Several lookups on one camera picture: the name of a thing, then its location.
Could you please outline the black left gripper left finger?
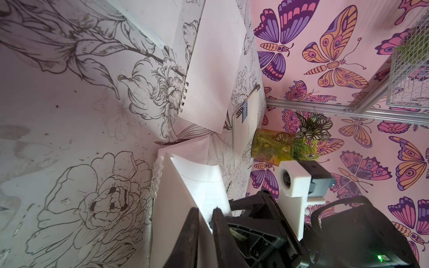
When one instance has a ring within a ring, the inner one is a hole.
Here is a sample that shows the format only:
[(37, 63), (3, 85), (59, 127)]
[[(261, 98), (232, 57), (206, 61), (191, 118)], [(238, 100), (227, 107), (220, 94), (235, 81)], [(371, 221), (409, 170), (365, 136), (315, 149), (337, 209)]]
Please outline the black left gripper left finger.
[(173, 268), (197, 267), (199, 232), (200, 212), (198, 208), (193, 207), (189, 210), (172, 251)]

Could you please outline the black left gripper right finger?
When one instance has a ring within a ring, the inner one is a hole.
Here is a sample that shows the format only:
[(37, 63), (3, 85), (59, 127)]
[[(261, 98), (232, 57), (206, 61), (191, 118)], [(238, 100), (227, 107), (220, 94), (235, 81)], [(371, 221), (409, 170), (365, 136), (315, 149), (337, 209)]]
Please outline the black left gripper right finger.
[(248, 265), (237, 247), (226, 218), (220, 208), (213, 210), (210, 226), (213, 231), (218, 267), (247, 268)]

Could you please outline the torn white lined page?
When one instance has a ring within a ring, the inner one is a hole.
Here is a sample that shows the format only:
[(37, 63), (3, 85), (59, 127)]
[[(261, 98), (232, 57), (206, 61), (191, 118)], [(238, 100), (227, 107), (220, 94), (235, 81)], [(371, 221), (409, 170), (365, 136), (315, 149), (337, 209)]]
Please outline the torn white lined page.
[(221, 133), (238, 72), (246, 27), (236, 1), (206, 1), (178, 116)]

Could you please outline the white spiral notebook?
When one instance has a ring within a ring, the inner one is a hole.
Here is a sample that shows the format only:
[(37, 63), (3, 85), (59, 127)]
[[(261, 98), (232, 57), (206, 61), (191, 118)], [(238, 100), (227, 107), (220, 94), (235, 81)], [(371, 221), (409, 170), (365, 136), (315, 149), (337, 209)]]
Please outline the white spiral notebook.
[(108, 3), (156, 46), (173, 47), (183, 1), (111, 0)]

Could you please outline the CAMP B5 spiral notebook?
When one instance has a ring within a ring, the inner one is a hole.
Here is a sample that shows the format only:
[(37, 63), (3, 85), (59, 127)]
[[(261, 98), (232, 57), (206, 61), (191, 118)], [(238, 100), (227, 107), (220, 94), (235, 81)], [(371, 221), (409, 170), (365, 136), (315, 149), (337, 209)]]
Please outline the CAMP B5 spiral notebook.
[(239, 166), (248, 143), (252, 142), (258, 127), (259, 89), (256, 85), (232, 117), (232, 147), (234, 167)]

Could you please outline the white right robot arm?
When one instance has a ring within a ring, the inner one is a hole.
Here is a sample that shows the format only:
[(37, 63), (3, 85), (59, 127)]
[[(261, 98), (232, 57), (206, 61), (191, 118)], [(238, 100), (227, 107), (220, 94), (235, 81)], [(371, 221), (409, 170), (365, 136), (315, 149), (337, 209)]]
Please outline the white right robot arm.
[(323, 205), (304, 224), (303, 237), (271, 193), (231, 201), (240, 217), (227, 223), (251, 268), (417, 268), (410, 243), (365, 197)]

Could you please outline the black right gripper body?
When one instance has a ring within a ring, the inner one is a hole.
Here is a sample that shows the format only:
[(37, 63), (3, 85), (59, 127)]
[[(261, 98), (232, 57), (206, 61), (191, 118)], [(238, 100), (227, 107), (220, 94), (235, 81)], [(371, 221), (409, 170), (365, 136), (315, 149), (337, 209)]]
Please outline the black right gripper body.
[(229, 201), (232, 211), (242, 211), (226, 221), (249, 267), (321, 267), (320, 242), (304, 222), (305, 204), (303, 197), (284, 196), (276, 201), (269, 191)]

